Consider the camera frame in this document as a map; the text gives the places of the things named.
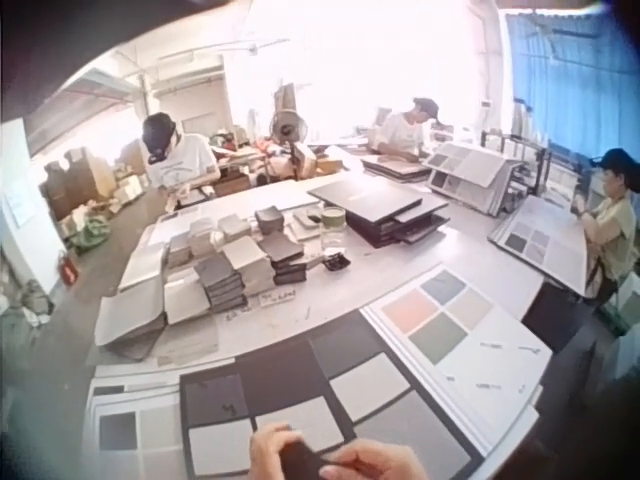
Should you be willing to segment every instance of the blue curtain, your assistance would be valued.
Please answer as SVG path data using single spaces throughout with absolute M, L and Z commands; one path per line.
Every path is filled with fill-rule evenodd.
M 540 35 L 531 17 L 506 18 L 514 96 L 533 108 L 535 128 L 576 159 L 622 147 L 640 161 L 640 62 L 613 16 L 534 19 L 596 39 Z

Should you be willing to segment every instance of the fire extinguisher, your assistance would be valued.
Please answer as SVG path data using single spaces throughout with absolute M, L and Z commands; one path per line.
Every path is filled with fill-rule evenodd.
M 67 287 L 72 286 L 78 280 L 78 269 L 69 258 L 69 255 L 60 252 L 58 259 L 58 270 L 60 272 L 60 278 Z

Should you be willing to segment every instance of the person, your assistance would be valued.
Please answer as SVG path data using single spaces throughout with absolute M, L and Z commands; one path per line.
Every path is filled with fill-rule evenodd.
M 284 480 L 280 451 L 302 441 L 302 433 L 286 423 L 266 425 L 251 437 L 249 480 Z M 428 480 L 408 447 L 355 440 L 329 456 L 332 465 L 319 471 L 325 480 Z
M 414 98 L 414 107 L 408 112 L 389 115 L 375 135 L 374 150 L 383 155 L 401 157 L 417 163 L 425 154 L 423 124 L 438 121 L 438 104 L 430 98 Z
M 593 211 L 577 195 L 574 210 L 584 227 L 589 252 L 587 287 L 592 303 L 606 303 L 618 289 L 618 282 L 633 268 L 637 219 L 631 192 L 640 192 L 640 165 L 621 148 L 602 157 L 603 191 L 606 198 Z
M 220 178 L 220 169 L 206 137 L 179 133 L 171 117 L 160 112 L 145 119 L 142 140 L 150 153 L 149 181 L 165 201 L 184 208 L 209 199 L 203 187 Z

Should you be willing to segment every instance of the table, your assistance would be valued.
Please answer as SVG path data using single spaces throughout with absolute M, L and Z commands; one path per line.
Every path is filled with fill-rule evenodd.
M 250 217 L 257 208 L 276 204 L 285 210 L 297 202 L 310 201 L 306 191 L 322 184 L 361 173 L 343 173 L 303 182 L 281 182 L 241 192 L 200 205 L 198 215 L 219 219 L 230 213 Z M 158 367 L 154 359 L 133 365 L 99 366 L 93 386 L 132 382 L 144 385 L 175 384 L 181 374 L 233 362 L 246 352 L 292 337 L 372 302 L 387 292 L 442 263 L 460 272 L 474 285 L 481 285 L 488 298 L 500 305 L 513 318 L 521 320 L 531 306 L 544 281 L 543 276 L 500 251 L 486 241 L 496 220 L 456 204 L 447 207 L 451 222 L 424 242 L 413 246 L 391 245 L 375 250 L 353 231 L 346 237 L 352 266 L 346 272 L 331 274 L 322 268 L 309 272 L 308 281 L 296 286 L 296 300 L 264 310 L 243 313 L 233 321 L 219 322 L 219 350 L 207 357 L 176 367 Z M 144 236 L 153 238 L 154 232 Z M 322 301 L 319 297 L 331 298 Z M 531 403 L 523 405 L 520 414 L 497 443 L 478 446 L 485 461 L 473 478 L 488 478 L 515 451 L 530 431 L 537 412 Z

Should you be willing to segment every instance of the white t-shirt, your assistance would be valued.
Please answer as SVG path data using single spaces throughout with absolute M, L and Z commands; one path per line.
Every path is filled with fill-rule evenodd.
M 424 143 L 422 124 L 411 125 L 402 113 L 392 113 L 378 129 L 374 148 L 378 148 L 380 143 L 417 155 L 418 146 Z
M 216 157 L 205 136 L 198 133 L 184 133 L 178 145 L 164 161 L 153 165 L 147 163 L 146 167 L 152 186 L 170 188 L 205 175 L 207 169 L 216 164 Z M 193 190 L 189 192 L 184 203 L 197 202 L 202 198 L 202 193 Z

